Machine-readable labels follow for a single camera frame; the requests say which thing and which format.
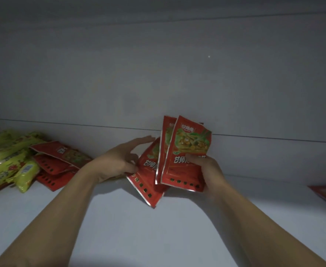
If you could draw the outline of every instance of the left hand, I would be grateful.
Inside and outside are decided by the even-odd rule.
[[[154,137],[146,136],[122,143],[95,158],[80,171],[86,171],[87,174],[94,176],[99,183],[125,172],[136,173],[138,167],[135,164],[138,161],[138,155],[131,153],[132,150],[140,144],[153,142],[154,140]]]

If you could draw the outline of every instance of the hand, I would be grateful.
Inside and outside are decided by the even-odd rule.
[[[102,156],[95,158],[81,170],[98,178],[99,183],[125,172],[136,173],[138,167],[135,164],[138,161],[138,155],[132,154],[132,150],[140,144],[153,142],[154,140],[154,137],[146,136],[122,143],[108,150]]]
[[[212,157],[202,158],[191,154],[186,154],[185,157],[187,161],[201,166],[205,183],[211,192],[218,192],[219,188],[227,183],[219,164]]]

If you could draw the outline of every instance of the finger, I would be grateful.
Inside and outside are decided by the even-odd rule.
[[[139,158],[139,156],[137,154],[129,153],[126,155],[126,161],[128,161],[128,162],[134,161],[135,164],[138,162],[138,158]]]
[[[185,157],[188,162],[194,163],[196,165],[202,166],[205,162],[205,158],[201,158],[198,156],[193,156],[192,154],[185,154]]]
[[[125,146],[132,151],[138,145],[144,144],[144,143],[150,143],[150,142],[153,142],[154,140],[155,140],[155,137],[152,137],[152,136],[146,136],[146,137],[143,137],[143,138],[136,138],[136,139],[133,139],[133,140],[131,140],[129,142],[126,142]]]
[[[128,173],[136,173],[138,171],[138,167],[129,162],[126,162],[124,171]]]

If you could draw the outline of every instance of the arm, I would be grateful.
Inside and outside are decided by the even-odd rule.
[[[325,266],[326,262],[286,232],[225,180],[211,158],[186,155],[201,166],[206,185],[226,214],[252,266]]]
[[[123,143],[85,165],[0,256],[0,266],[67,266],[96,184],[134,173],[130,152],[148,136]]]

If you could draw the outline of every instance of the forearm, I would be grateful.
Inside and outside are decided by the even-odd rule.
[[[253,266],[326,266],[227,182],[215,189],[214,196]]]
[[[0,266],[66,266],[75,245],[94,178],[80,170],[0,256]]]

